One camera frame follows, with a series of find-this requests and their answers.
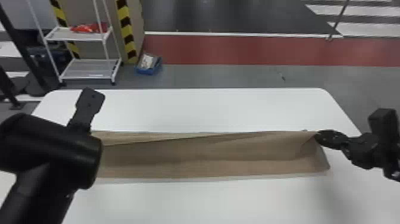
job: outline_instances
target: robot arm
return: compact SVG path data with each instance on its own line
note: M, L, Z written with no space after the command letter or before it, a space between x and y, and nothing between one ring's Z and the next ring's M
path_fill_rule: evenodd
M372 133L347 137L334 130L321 130L315 140L325 147L341 150L351 163L363 169L379 167L383 175L400 182L399 122L393 109L378 109L368 117Z
M97 175L102 142L90 136L90 123L104 95L83 90L68 126L17 114L0 125L0 170L17 180L1 209L4 224L59 224L78 189Z

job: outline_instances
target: gray floor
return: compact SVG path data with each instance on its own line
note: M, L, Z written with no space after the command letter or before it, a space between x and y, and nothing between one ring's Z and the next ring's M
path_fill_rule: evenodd
M69 81L70 89L143 88L269 88L317 87L331 93L362 131L369 131L367 117L378 107L400 111L400 68L343 66L164 66L156 76L135 74L125 66L117 85L109 82ZM33 110L31 104L26 113ZM10 115L4 104L0 120Z

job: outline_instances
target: paper bag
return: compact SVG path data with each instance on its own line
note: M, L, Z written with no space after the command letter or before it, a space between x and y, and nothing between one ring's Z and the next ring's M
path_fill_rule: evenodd
M315 132L94 132L103 178L201 178L322 172Z

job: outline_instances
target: red floor stripe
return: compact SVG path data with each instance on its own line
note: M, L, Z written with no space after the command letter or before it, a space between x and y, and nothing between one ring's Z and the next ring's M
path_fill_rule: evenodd
M400 66L400 39L151 35L143 48L164 64Z

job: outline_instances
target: yellow and black striped column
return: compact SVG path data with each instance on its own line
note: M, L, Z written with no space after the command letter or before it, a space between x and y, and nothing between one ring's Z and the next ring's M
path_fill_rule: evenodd
M61 5L58 0L50 0L50 3L53 6L53 11L57 18L58 25L61 27L68 27L67 19L65 17L64 11L61 9ZM79 50L75 42L68 41L67 48L72 52L75 58L80 58Z
M130 22L129 7L126 0L116 0L117 14L121 25L122 40L125 44L125 53L128 57L127 63L137 63L138 52L133 38L133 29Z

